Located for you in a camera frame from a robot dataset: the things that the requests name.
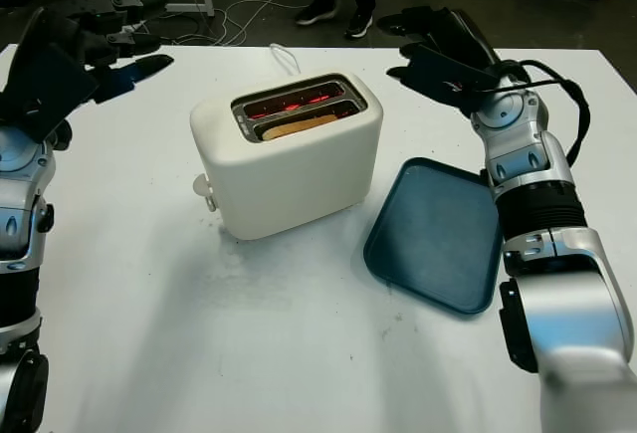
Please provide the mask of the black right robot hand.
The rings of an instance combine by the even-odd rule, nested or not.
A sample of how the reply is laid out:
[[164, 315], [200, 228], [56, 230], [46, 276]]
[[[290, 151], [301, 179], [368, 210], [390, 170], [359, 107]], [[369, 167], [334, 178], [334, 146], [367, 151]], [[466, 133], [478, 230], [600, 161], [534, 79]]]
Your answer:
[[377, 27], [410, 40], [400, 48], [408, 64], [389, 69], [387, 75], [432, 101], [457, 108], [466, 117], [499, 84], [501, 60], [461, 10], [407, 8], [382, 17]]

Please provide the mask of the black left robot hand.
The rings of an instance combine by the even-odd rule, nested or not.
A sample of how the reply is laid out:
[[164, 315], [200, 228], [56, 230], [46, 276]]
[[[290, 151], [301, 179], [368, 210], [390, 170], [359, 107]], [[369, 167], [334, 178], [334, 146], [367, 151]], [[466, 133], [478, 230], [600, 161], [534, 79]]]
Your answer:
[[40, 142], [78, 106], [101, 104], [170, 66], [158, 37], [129, 33], [166, 0], [58, 0], [27, 24], [1, 93], [1, 124]]

